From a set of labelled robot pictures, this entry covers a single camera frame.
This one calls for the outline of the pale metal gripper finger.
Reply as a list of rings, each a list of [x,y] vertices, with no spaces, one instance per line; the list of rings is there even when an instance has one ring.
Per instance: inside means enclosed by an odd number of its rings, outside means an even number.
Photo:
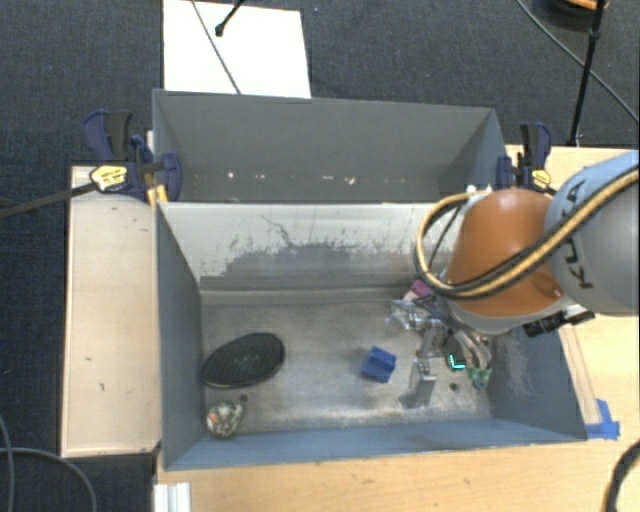
[[[416,311],[416,305],[413,302],[393,300],[385,320],[386,334],[398,335],[402,332],[419,331],[420,325],[416,320]]]
[[[427,407],[436,381],[437,376],[431,370],[430,361],[416,358],[412,363],[407,390],[400,397],[401,405],[406,409]]]

